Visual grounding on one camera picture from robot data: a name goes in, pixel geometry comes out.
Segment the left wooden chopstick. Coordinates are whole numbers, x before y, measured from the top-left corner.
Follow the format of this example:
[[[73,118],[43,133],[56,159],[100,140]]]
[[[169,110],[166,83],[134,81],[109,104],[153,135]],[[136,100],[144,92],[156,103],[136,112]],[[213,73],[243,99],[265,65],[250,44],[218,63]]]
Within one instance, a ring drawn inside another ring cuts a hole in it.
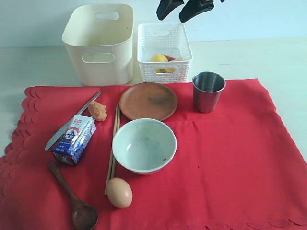
[[[115,118],[114,118],[114,129],[113,129],[113,136],[112,138],[114,138],[114,135],[117,132],[117,127],[118,127],[118,112],[119,112],[119,105],[116,105],[116,112],[115,112]],[[113,151],[111,149],[110,151],[110,158],[109,158],[109,166],[108,166],[108,174],[107,174],[107,178],[106,178],[106,186],[109,182],[109,180],[112,178],[112,171],[113,171]]]

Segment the white perforated plastic basket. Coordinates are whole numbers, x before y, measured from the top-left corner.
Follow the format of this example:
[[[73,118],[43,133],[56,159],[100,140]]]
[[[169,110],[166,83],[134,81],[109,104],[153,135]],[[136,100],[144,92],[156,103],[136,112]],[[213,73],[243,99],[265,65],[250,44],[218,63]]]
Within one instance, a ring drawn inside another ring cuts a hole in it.
[[[164,54],[183,61],[151,62],[154,54]],[[144,23],[137,28],[137,61],[143,82],[180,83],[187,79],[193,60],[189,40],[182,23]],[[156,73],[160,68],[175,68],[173,73]]]

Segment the blue white milk carton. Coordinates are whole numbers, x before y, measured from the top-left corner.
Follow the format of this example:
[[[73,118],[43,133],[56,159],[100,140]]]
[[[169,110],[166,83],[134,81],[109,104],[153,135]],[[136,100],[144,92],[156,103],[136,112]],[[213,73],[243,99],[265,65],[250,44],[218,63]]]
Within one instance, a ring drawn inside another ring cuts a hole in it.
[[[56,161],[76,165],[95,131],[94,118],[75,115],[59,142],[52,149]]]

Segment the brown round plate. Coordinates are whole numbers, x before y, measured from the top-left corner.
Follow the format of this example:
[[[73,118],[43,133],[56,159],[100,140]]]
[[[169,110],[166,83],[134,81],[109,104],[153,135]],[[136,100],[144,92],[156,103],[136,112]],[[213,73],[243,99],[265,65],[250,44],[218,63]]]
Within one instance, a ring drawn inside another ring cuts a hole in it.
[[[129,87],[119,101],[121,112],[130,120],[153,118],[163,121],[175,112],[177,105],[178,99],[174,91],[154,82]]]

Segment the red sausage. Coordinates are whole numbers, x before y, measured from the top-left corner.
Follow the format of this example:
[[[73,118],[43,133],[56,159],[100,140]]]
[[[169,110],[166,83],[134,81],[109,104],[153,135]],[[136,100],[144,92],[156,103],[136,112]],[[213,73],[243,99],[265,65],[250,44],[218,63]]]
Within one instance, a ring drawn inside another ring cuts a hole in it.
[[[165,55],[165,57],[167,58],[167,61],[174,61],[175,58],[169,55]]]

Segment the red scalloped tablecloth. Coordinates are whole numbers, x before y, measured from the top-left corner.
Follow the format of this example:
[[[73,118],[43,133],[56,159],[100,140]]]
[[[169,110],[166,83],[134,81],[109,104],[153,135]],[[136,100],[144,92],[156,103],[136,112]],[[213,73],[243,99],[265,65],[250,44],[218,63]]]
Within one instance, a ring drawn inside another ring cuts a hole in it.
[[[71,203],[47,164],[45,145],[98,91],[108,117],[96,123],[76,166],[60,165],[68,184],[99,213],[98,230],[304,230],[307,165],[268,91],[257,79],[228,80],[216,109],[197,112],[190,83],[170,84],[178,107],[165,122],[177,137],[172,161],[150,175],[118,165],[133,202],[104,196],[116,104],[125,86],[35,86],[0,160],[3,230],[71,230]]]

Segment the brown egg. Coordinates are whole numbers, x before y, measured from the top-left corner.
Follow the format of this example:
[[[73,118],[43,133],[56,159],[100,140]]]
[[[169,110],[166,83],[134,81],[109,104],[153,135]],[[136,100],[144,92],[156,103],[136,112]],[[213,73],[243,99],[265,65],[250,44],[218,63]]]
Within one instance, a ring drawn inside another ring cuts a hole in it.
[[[133,200],[133,192],[130,185],[123,179],[114,177],[106,185],[106,195],[115,207],[127,208]]]

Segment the dark wooden spoon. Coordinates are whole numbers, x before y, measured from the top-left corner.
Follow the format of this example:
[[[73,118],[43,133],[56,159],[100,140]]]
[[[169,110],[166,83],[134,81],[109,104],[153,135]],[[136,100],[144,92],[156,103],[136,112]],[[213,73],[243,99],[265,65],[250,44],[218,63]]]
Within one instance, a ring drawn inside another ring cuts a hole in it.
[[[98,212],[73,193],[55,162],[50,161],[48,167],[70,196],[72,204],[72,221],[75,229],[93,230],[98,223]]]

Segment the cream plastic storage bin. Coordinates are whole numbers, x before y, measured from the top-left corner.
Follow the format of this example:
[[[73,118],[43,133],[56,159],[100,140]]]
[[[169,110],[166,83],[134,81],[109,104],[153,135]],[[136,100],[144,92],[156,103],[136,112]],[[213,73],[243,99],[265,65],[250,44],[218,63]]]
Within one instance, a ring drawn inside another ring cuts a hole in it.
[[[122,3],[76,8],[62,41],[81,83],[112,86],[133,76],[133,8]]]

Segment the yellow lemon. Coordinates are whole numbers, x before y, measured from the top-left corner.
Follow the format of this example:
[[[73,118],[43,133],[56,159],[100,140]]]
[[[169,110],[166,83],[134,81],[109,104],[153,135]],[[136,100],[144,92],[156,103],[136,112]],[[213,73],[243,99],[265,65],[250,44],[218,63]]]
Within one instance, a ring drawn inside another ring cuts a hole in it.
[[[167,57],[164,55],[164,54],[154,54],[151,59],[150,59],[151,62],[168,62],[168,59]],[[166,70],[164,68],[160,68],[160,69],[157,69],[155,71],[156,73],[166,73]]]

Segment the stainless steel cup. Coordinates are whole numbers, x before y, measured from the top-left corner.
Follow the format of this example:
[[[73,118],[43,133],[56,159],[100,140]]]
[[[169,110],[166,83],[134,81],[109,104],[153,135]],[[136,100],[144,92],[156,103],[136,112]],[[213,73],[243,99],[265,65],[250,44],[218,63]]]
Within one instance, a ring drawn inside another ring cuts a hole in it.
[[[201,113],[213,111],[226,87],[225,79],[217,73],[203,71],[192,78],[192,84],[194,107]]]

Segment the pale green bowl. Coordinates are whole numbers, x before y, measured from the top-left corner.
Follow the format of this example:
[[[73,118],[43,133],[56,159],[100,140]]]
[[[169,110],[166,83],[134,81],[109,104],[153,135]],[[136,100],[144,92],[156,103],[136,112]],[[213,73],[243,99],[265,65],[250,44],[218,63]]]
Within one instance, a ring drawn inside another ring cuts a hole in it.
[[[136,174],[152,174],[164,168],[177,150],[173,130],[152,118],[124,124],[115,134],[112,151],[116,161]]]

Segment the fried chicken nugget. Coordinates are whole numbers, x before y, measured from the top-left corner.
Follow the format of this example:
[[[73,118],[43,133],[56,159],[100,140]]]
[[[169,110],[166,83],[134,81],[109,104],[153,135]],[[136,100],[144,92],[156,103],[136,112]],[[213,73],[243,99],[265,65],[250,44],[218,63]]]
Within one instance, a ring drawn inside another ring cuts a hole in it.
[[[97,121],[105,121],[107,118],[106,106],[96,101],[89,103],[88,111],[90,115]]]

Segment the yellow cheese wedge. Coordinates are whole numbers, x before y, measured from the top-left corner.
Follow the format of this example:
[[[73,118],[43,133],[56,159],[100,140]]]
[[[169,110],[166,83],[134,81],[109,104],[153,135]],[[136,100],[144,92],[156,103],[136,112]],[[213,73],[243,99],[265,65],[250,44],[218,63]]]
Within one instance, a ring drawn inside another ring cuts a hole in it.
[[[174,61],[183,61],[183,58],[180,57],[180,58],[176,58],[176,59],[171,60],[171,62],[174,62]],[[173,72],[176,71],[176,69],[175,68],[166,68],[165,71],[166,71],[166,73],[173,73]]]

